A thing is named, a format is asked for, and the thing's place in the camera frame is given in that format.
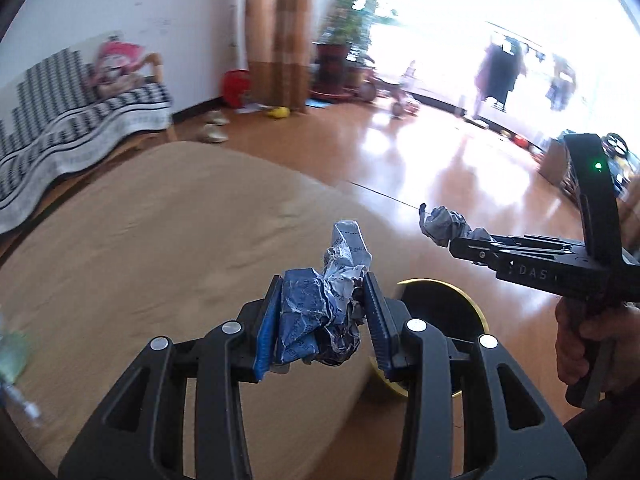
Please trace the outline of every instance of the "white wall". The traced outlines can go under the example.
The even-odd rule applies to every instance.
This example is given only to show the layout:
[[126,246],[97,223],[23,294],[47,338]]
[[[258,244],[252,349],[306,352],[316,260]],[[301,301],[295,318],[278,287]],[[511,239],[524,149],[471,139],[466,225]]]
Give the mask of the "white wall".
[[235,66],[233,68],[248,69],[249,65],[246,58],[246,39],[244,34],[244,12],[246,7],[244,5],[246,0],[236,1],[236,26],[234,29],[234,44],[236,49],[234,51]]
[[0,42],[0,88],[51,54],[110,30],[164,57],[182,110],[220,95],[234,68],[236,0],[26,0]]

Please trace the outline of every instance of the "human hand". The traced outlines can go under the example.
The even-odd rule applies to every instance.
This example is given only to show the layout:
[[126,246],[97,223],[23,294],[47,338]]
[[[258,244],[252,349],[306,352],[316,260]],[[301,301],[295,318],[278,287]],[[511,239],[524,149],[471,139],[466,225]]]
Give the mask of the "human hand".
[[[558,336],[556,359],[558,378],[565,384],[575,384],[589,371],[584,358],[584,343],[572,330],[566,301],[556,306]],[[579,327],[584,339],[616,341],[613,362],[605,379],[605,392],[620,393],[640,378],[640,310],[631,304],[608,309],[599,316],[583,321]]]

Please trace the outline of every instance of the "plant pot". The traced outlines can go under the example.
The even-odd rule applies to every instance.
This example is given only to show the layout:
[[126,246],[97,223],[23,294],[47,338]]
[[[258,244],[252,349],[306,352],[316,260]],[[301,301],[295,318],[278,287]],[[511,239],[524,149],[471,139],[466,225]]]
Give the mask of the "plant pot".
[[[414,279],[398,283],[402,287],[400,300],[404,302],[412,317],[432,324],[445,336],[465,341],[489,332],[489,326],[476,303],[459,288],[438,280]],[[395,393],[407,396],[408,391],[402,383],[390,383],[372,359],[377,375]],[[461,390],[461,378],[451,376],[451,394],[458,396]]]
[[349,45],[318,43],[318,79],[314,90],[323,94],[342,94],[346,79]]
[[355,61],[347,62],[347,75],[344,85],[347,88],[360,88],[367,75],[367,67]]

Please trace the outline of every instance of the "crumpled paper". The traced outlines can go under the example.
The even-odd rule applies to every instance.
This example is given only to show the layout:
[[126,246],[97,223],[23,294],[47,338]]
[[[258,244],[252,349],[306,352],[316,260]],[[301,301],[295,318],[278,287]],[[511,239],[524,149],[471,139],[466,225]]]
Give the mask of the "crumpled paper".
[[430,214],[427,214],[426,208],[426,204],[420,204],[420,209],[418,210],[420,214],[420,231],[441,247],[447,247],[453,238],[472,238],[473,240],[487,240],[489,242],[494,240],[483,227],[476,227],[471,230],[469,224],[466,223],[465,217],[460,213],[449,211],[441,205],[431,210]]
[[358,325],[364,322],[353,290],[370,264],[358,223],[341,220],[334,224],[322,274],[314,269],[284,273],[275,364],[303,359],[337,366],[351,357],[360,345]]

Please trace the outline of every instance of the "yellow toy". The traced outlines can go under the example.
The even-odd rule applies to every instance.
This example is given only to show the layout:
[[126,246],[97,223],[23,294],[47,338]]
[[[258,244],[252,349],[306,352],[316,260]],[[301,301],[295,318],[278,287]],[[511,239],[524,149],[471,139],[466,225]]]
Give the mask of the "yellow toy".
[[287,117],[289,117],[289,109],[287,107],[284,106],[278,106],[277,108],[274,108],[273,110],[269,110],[267,112],[267,115],[269,117],[273,117],[274,119],[286,119]]

